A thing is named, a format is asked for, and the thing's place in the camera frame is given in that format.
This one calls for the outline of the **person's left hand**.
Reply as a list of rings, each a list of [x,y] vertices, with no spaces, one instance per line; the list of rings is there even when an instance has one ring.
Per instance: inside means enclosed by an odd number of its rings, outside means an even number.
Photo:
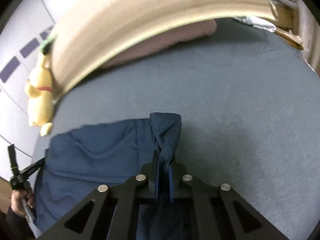
[[[25,200],[30,208],[35,208],[36,201],[31,187],[27,187],[25,190],[14,190],[11,194],[12,211],[14,211],[18,216],[25,218],[27,213],[23,205],[23,200]]]

